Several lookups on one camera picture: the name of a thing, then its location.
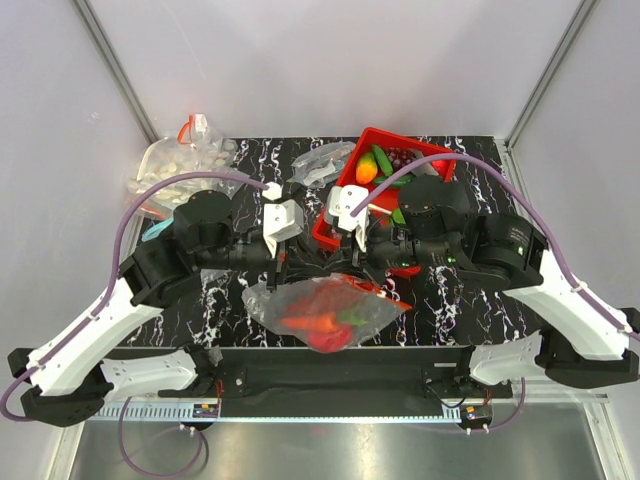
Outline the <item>green toy pea pod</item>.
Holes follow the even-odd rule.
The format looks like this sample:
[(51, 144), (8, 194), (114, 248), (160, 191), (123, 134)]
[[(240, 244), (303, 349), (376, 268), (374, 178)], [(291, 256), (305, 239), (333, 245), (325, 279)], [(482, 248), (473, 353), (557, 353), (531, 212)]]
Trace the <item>green toy pea pod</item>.
[(376, 160), (376, 163), (378, 164), (379, 169), (381, 170), (381, 172), (386, 176), (389, 177), (394, 173), (393, 170), (393, 165), (391, 163), (391, 161), (389, 160), (389, 157), (387, 156), (387, 154), (385, 153), (385, 151), (378, 145), (376, 144), (372, 144), (371, 145), (371, 152)]

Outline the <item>clear blue-zip bag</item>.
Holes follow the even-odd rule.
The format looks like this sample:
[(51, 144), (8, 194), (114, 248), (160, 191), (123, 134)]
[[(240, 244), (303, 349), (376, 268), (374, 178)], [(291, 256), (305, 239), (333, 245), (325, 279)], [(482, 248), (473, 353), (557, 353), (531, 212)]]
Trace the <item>clear blue-zip bag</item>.
[(172, 223), (173, 223), (172, 219), (167, 219), (152, 225), (142, 234), (141, 241), (147, 242), (149, 240), (157, 238), (166, 228), (171, 226)]

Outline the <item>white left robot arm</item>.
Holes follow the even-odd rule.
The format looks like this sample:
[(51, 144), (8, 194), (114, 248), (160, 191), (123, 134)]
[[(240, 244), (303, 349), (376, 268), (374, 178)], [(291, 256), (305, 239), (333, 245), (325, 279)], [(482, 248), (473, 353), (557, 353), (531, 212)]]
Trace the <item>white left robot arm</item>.
[(232, 228), (231, 200), (205, 190), (173, 212), (170, 224), (116, 265), (104, 292), (45, 345), (8, 357), (20, 397), (20, 420), (68, 427), (94, 416), (107, 402), (145, 394), (203, 396), (215, 386), (216, 364), (202, 347), (164, 355), (110, 360), (134, 329), (201, 285), (204, 270), (255, 270), (280, 278), (285, 246), (303, 221), (293, 200), (263, 207), (258, 229)]

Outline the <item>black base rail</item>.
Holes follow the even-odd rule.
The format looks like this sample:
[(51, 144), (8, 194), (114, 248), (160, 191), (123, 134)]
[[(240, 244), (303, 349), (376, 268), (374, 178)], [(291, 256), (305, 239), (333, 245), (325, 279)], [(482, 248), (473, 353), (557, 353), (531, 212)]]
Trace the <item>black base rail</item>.
[(466, 347), (225, 348), (216, 365), (163, 397), (217, 398), (224, 418), (426, 417), (460, 400), (510, 399), (508, 384), (483, 386), (463, 363)]

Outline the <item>red toy bell pepper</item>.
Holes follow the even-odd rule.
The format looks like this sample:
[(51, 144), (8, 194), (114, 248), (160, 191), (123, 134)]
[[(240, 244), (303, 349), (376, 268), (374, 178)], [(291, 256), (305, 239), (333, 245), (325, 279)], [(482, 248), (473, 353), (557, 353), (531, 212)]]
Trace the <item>red toy bell pepper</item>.
[(307, 345), (320, 353), (334, 353), (347, 348), (352, 340), (352, 327), (342, 325), (330, 333), (310, 332)]

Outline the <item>purple toy grapes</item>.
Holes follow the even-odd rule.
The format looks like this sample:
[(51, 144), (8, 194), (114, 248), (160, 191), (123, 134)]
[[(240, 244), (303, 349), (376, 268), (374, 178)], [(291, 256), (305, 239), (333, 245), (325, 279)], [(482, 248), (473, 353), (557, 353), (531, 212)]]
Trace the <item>purple toy grapes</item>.
[(390, 147), (385, 150), (385, 153), (394, 171), (397, 171), (404, 166), (412, 163), (416, 158), (415, 153), (412, 150), (402, 149), (398, 147)]

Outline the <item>grey toy fish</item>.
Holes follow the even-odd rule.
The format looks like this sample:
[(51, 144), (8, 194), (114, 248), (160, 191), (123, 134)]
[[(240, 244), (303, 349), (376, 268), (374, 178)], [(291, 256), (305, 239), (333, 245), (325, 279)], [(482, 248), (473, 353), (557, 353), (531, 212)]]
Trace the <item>grey toy fish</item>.
[[(424, 154), (419, 150), (411, 149), (410, 152), (412, 154), (412, 158), (410, 160), (411, 164), (415, 163), (416, 161), (424, 157)], [(412, 170), (412, 174), (415, 176), (421, 176), (421, 175), (429, 175), (429, 176), (436, 176), (436, 177), (440, 176), (439, 172), (431, 163), (425, 163), (418, 167), (415, 167)]]

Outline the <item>green toy cucumber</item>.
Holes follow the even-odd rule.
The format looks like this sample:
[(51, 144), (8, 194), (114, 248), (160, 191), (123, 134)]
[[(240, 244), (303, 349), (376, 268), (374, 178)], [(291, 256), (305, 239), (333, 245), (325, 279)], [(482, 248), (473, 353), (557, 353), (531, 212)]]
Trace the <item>green toy cucumber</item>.
[[(407, 175), (398, 177), (387, 186), (387, 189), (400, 189), (401, 187), (411, 183), (414, 178), (415, 178), (415, 175), (412, 175), (412, 174), (407, 174)], [(373, 184), (375, 186), (379, 186), (385, 183), (387, 180), (388, 180), (388, 177), (378, 176), (373, 180)]]

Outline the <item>small clear bag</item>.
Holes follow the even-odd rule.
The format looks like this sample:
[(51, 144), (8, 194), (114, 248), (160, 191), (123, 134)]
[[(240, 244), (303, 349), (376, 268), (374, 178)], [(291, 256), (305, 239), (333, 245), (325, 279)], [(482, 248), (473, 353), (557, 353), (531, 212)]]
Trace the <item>small clear bag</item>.
[(334, 142), (298, 156), (292, 163), (293, 174), (288, 182), (310, 189), (324, 188), (341, 175), (355, 147), (353, 142)]

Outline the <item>orange toy carrot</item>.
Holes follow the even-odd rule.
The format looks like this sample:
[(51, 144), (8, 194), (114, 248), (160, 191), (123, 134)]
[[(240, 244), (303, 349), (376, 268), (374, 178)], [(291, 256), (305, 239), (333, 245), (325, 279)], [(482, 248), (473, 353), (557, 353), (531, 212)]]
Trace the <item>orange toy carrot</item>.
[(285, 317), (281, 324), (293, 330), (304, 330), (318, 333), (332, 333), (339, 329), (334, 313), (323, 313), (307, 316)]

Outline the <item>green toy bell pepper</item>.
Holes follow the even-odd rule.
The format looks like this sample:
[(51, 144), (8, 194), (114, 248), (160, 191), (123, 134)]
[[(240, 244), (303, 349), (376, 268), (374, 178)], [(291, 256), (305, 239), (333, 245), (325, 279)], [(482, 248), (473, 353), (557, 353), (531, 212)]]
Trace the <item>green toy bell pepper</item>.
[(391, 220), (396, 226), (405, 225), (406, 221), (400, 208), (396, 208), (391, 213)]

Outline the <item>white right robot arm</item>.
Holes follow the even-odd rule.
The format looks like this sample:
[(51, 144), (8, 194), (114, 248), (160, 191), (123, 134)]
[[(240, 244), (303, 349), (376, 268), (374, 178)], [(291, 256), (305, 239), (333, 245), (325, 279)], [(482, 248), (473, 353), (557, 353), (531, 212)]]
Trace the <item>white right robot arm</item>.
[(550, 235), (517, 214), (474, 213), (462, 187), (432, 176), (400, 189), (399, 227), (373, 225), (373, 199), (356, 186), (341, 196), (339, 225), (354, 232), (352, 262), (365, 274), (449, 267), (464, 283), (501, 292), (547, 323), (520, 340), (467, 348), (453, 374), (460, 393), (472, 397), (488, 385), (539, 375), (578, 389), (638, 380), (639, 356), (630, 347), (638, 311), (613, 308), (579, 283)]

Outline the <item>red toy apple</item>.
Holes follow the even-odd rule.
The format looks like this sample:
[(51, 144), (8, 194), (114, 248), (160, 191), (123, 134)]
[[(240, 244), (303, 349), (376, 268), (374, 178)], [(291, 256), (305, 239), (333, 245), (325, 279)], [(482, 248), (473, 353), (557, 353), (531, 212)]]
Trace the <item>red toy apple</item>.
[(442, 177), (447, 175), (450, 164), (450, 160), (435, 160), (430, 163), (431, 167)]

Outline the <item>clear orange-zip bag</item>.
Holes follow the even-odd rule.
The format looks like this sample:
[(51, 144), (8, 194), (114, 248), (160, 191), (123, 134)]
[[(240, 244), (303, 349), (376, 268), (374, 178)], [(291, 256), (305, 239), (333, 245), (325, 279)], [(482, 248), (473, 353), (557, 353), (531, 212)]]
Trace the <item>clear orange-zip bag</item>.
[(411, 306), (375, 284), (344, 274), (244, 290), (250, 317), (273, 334), (293, 336), (309, 349), (335, 353), (379, 334)]

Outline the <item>red toy lobster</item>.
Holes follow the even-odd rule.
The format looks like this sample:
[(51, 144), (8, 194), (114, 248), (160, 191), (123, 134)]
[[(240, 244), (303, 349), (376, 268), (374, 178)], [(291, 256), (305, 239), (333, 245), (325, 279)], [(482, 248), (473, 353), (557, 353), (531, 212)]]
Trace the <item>red toy lobster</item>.
[(310, 292), (300, 294), (287, 306), (285, 314), (296, 316), (336, 312), (354, 306), (364, 294), (381, 292), (375, 284), (355, 277), (324, 279), (313, 286)]

